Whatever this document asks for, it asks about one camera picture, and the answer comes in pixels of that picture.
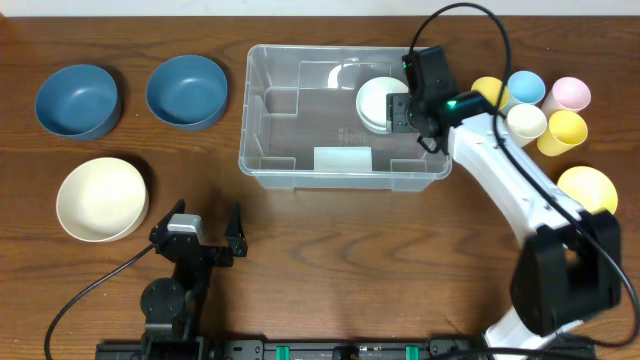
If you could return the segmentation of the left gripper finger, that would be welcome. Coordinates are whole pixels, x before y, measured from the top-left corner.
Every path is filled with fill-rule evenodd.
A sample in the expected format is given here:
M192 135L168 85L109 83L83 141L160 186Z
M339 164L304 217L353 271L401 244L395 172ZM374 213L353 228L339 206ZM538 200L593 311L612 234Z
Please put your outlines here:
M227 240L229 249L234 257L246 257L248 252L248 244L244 234L241 207L236 203L233 208L231 218L227 224L224 237Z
M161 244L169 232L168 225L175 214L183 214L185 211L185 200L179 199L172 209L151 229L149 241L152 244Z

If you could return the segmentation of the white small bowl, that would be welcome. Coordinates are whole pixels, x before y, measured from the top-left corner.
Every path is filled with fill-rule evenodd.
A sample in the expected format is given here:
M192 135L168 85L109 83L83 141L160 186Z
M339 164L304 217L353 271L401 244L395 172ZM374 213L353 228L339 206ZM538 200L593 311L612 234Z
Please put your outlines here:
M359 89L356 97L356 111L362 124L373 133L388 134L386 96L407 92L408 87L402 81L392 77L377 77L367 81Z

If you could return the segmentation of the yellow cup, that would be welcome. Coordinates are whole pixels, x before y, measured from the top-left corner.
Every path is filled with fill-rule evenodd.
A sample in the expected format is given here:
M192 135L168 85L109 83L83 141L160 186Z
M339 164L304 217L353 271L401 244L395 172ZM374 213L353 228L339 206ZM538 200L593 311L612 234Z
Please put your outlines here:
M577 113L562 110L551 115L547 129L537 139L538 150L549 157L561 155L585 142L588 126Z
M503 82L490 76L475 80L471 90L480 92L491 105L498 105L500 110L506 107L510 97L509 89L503 85Z

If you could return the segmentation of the white cup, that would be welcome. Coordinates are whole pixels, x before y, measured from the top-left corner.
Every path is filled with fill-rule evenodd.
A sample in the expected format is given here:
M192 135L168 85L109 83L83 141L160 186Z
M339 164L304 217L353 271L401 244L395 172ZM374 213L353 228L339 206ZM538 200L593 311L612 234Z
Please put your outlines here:
M534 105L519 104L508 112L505 123L513 141L522 148L545 132L547 117Z

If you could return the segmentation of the light blue cup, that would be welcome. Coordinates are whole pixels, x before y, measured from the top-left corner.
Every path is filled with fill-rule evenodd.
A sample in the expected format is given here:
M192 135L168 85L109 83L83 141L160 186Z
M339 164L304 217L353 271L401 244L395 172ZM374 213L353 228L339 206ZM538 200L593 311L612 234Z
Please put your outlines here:
M508 100L501 113L508 112L520 104L537 105L546 94L544 81L536 73L521 70L513 73L507 81Z

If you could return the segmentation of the yellow small bowl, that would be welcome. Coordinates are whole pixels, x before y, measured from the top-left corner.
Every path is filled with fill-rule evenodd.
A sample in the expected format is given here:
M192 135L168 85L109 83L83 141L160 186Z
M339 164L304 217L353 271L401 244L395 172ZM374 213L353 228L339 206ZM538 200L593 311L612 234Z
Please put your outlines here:
M614 214L618 208L618 193L613 182L595 168L569 168L559 177L557 186L591 214L604 210Z

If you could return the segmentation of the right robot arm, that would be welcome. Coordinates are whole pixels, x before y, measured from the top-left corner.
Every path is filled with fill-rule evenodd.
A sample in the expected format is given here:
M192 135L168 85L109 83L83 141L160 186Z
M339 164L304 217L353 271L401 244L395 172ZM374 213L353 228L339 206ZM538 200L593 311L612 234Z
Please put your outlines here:
M563 193L509 136L477 91L450 98L392 93L388 129L431 138L464 167L511 226L521 253L510 285L511 309L484 334L491 348L522 355L616 307L628 279L621 235L607 210L590 214Z

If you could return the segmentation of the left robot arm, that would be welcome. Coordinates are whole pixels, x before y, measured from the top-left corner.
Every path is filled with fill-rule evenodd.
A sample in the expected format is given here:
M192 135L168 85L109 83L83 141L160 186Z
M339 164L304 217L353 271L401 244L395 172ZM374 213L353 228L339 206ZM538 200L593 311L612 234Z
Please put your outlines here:
M199 327L213 269L231 267L248 252L239 205L225 229L224 246L205 244L201 217L187 214L185 208L179 200L149 236L156 253L174 264L171 277L152 281L141 295L145 334L150 337L191 338Z

